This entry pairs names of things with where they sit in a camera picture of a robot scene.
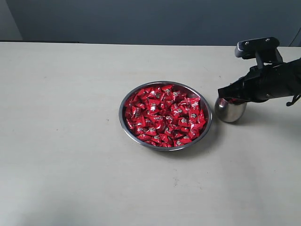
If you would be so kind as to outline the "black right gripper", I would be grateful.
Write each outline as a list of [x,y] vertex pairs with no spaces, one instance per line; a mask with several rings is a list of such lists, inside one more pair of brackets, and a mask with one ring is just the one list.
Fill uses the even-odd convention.
[[291,102],[295,103],[301,98],[301,60],[250,70],[243,81],[236,81],[217,91],[219,98],[224,99],[261,103],[274,98],[293,97]]

